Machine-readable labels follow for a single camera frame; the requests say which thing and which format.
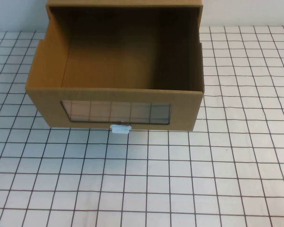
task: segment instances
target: small white tab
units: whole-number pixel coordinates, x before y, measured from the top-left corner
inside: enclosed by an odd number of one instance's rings
[[[130,125],[119,125],[119,124],[112,124],[110,126],[113,133],[117,134],[128,134],[129,130],[132,129]]]

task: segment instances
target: open cardboard box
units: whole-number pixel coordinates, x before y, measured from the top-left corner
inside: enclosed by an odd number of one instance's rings
[[[192,130],[201,0],[49,0],[26,91],[52,127]]]

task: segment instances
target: grid paper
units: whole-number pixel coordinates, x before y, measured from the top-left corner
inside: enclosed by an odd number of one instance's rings
[[[43,32],[0,32],[0,227],[284,227],[284,26],[202,27],[193,132],[49,128]]]

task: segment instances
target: white wall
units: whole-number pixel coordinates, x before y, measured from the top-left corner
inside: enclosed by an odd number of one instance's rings
[[[0,31],[46,30],[47,0],[0,0]]]
[[[46,30],[46,0],[0,0],[0,31]],[[284,25],[284,0],[203,0],[203,26]]]
[[[284,25],[284,0],[203,0],[203,26]]]

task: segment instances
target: cardboard side panel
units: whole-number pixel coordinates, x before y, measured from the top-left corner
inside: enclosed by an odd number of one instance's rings
[[[202,92],[136,89],[30,89],[27,93],[52,127],[109,128],[111,125],[71,122],[61,104],[63,100],[171,103],[170,124],[130,124],[133,129],[143,130],[192,130],[203,98]]]
[[[27,87],[60,87],[71,43],[66,16],[53,14],[41,40],[27,80]]]

